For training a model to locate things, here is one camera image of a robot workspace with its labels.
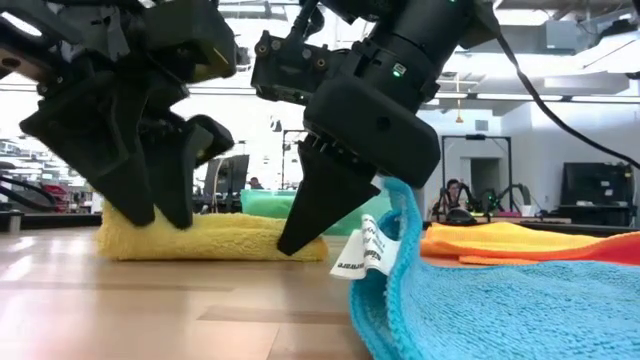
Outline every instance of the yellow towel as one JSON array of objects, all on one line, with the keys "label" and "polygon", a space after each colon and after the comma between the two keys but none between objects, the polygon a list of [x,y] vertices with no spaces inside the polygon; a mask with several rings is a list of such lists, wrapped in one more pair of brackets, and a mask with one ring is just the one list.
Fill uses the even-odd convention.
[{"label": "yellow towel", "polygon": [[293,256],[276,244],[284,220],[245,214],[194,215],[193,226],[178,230],[156,209],[156,220],[132,225],[105,203],[96,234],[98,253],[113,260],[292,260],[322,261],[327,244],[318,238]]}]

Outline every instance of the microfiber cloth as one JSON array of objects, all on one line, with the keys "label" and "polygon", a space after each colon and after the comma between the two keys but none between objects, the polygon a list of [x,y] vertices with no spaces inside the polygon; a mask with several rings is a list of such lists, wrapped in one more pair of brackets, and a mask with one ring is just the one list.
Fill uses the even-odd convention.
[{"label": "microfiber cloth", "polygon": [[375,359],[640,359],[640,267],[435,267],[420,257],[409,187],[386,187],[393,210],[379,227],[401,241],[396,262],[350,291],[353,324]]},{"label": "microfiber cloth", "polygon": [[276,245],[285,220],[244,214],[194,215],[193,225],[176,229],[156,209],[156,220],[136,227],[105,203],[96,234],[98,253],[113,260],[292,260],[321,261],[327,244],[315,239],[293,256]]},{"label": "microfiber cloth", "polygon": [[420,244],[428,257],[461,263],[523,265],[550,260],[597,260],[640,265],[640,233],[597,238],[527,229],[510,223],[477,226],[433,224]]}]

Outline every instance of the white label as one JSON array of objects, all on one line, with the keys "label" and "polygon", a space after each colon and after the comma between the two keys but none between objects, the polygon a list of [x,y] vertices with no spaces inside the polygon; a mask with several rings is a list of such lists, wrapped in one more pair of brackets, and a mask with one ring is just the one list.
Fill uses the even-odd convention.
[{"label": "white label", "polygon": [[362,216],[362,228],[354,230],[342,253],[331,269],[331,275],[341,279],[364,279],[367,270],[376,269],[389,275],[398,255],[399,241],[393,241],[379,229],[375,219]]}]

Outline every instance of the doorway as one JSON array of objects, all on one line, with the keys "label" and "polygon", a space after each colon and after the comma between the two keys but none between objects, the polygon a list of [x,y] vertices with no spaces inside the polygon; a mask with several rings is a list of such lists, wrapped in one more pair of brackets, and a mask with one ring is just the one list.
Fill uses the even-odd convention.
[{"label": "doorway", "polygon": [[500,183],[500,159],[471,158],[471,191],[479,196],[483,191],[494,189],[499,193],[505,186]]}]

